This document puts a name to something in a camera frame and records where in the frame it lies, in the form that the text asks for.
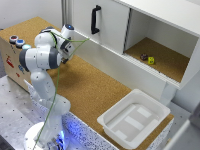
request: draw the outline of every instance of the brown countertop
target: brown countertop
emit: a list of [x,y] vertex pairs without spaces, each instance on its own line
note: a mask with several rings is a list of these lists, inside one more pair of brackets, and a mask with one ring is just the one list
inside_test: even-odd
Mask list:
[[[9,36],[18,35],[26,43],[33,46],[35,36],[47,26],[53,25],[36,17],[0,31],[0,36],[8,41]],[[57,70],[49,70],[48,73],[55,83]],[[58,94],[71,102],[70,111],[119,149],[123,148],[104,133],[102,126],[97,122],[97,118],[129,92],[131,92],[131,89],[78,56],[74,56],[65,65],[60,66]],[[173,115],[170,114],[137,150],[146,149],[172,119]]]

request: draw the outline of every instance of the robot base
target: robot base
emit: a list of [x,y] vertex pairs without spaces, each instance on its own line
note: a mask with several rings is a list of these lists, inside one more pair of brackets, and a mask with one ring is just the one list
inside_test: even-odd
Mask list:
[[[33,150],[33,147],[35,146],[34,137],[37,135],[37,133],[40,131],[43,125],[44,125],[44,122],[35,124],[26,132],[25,137],[24,137],[25,150]],[[46,150],[46,149],[48,150],[48,147],[41,148],[38,145],[36,145],[34,150]]]

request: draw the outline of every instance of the black door handle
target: black door handle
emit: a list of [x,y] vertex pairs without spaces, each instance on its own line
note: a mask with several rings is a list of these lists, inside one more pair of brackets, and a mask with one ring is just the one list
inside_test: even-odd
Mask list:
[[96,5],[96,8],[92,10],[92,24],[91,24],[91,31],[92,34],[98,33],[100,30],[96,28],[96,12],[101,10],[101,7]]

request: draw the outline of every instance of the cork work surface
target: cork work surface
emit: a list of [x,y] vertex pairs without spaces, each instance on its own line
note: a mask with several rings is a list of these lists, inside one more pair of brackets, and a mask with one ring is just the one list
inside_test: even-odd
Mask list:
[[188,57],[179,54],[149,38],[143,39],[125,51],[125,53],[147,65],[148,61],[142,61],[140,59],[140,55],[146,53],[149,57],[154,57],[155,64],[149,66],[178,82],[181,82],[190,60]]
[[[0,36],[8,42],[9,36],[16,34],[34,47],[35,36],[47,26],[53,25],[36,17],[1,31]],[[57,69],[49,70],[48,73],[56,83]],[[71,102],[70,111],[120,150],[123,148],[104,133],[102,126],[97,122],[97,118],[129,92],[131,92],[131,89],[78,56],[74,56],[65,65],[61,64],[60,66],[58,94]],[[172,119],[173,116],[169,115],[137,150],[146,149]]]

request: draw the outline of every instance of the white wall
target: white wall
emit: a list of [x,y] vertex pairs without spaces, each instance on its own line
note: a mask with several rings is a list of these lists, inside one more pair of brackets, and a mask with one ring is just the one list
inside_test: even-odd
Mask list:
[[39,16],[62,27],[60,0],[0,0],[0,28]]
[[200,71],[186,86],[178,90],[173,102],[189,112],[192,112],[200,102]]

